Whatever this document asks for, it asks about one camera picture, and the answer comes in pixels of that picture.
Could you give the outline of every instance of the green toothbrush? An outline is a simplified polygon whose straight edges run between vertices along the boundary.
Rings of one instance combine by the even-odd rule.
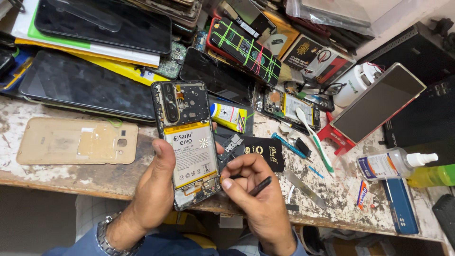
[[[303,112],[303,110],[301,108],[297,108],[295,110],[295,112],[297,112],[297,117],[303,122],[303,124],[307,128],[308,132],[313,136],[314,143],[316,144],[316,147],[319,149],[319,152],[322,155],[322,160],[324,161],[325,168],[327,168],[329,173],[335,178],[335,172],[332,167],[332,162],[330,162],[329,158],[327,157],[325,152],[322,150],[321,141],[319,140],[318,135],[308,126],[305,112]]]

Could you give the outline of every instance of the black eyeglasses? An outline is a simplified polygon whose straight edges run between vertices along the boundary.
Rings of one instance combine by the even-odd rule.
[[[297,84],[297,91],[304,92],[307,95],[324,94],[332,96],[338,94],[346,83],[332,83],[324,86],[314,79],[307,79],[304,84]]]

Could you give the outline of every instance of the wristwatch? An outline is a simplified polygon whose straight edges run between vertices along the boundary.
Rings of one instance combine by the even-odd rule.
[[[124,251],[117,251],[114,247],[112,247],[106,239],[106,231],[107,226],[112,223],[112,221],[120,216],[121,211],[118,213],[114,213],[111,216],[107,216],[106,220],[103,222],[98,223],[98,229],[96,230],[96,237],[98,239],[98,244],[100,245],[101,249],[110,256],[134,256],[139,248],[144,243],[144,237],[141,238],[131,249],[124,250]]]

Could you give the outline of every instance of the plastic bag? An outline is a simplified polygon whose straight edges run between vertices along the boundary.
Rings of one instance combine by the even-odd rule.
[[[365,9],[351,0],[287,0],[286,14],[375,36]]]

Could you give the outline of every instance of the black speaker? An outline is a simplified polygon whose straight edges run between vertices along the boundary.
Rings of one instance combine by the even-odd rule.
[[[455,55],[442,49],[442,37],[432,35],[421,22],[406,29],[387,43],[362,58],[358,63],[369,61],[385,65],[403,64],[425,85],[455,75]]]
[[[427,87],[384,124],[388,148],[437,153],[427,166],[455,164],[455,75]]]

